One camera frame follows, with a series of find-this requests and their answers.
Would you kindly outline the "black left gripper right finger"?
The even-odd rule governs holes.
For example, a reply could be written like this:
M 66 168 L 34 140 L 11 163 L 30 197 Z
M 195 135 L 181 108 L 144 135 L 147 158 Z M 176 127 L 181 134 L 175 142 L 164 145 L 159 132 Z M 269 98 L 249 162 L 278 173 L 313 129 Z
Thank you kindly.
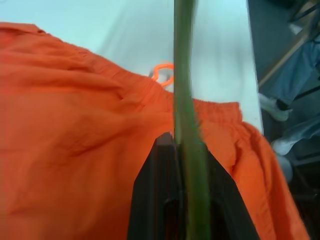
M 260 237 L 236 182 L 219 161 L 207 151 L 212 240 L 259 240 Z

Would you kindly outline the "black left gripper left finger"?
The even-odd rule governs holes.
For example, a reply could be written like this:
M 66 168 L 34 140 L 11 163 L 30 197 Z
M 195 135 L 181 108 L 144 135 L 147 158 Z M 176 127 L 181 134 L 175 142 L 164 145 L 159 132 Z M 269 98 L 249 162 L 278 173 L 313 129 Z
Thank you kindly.
M 157 137 L 133 185 L 129 240 L 184 240 L 184 181 L 178 148 L 166 132 Z

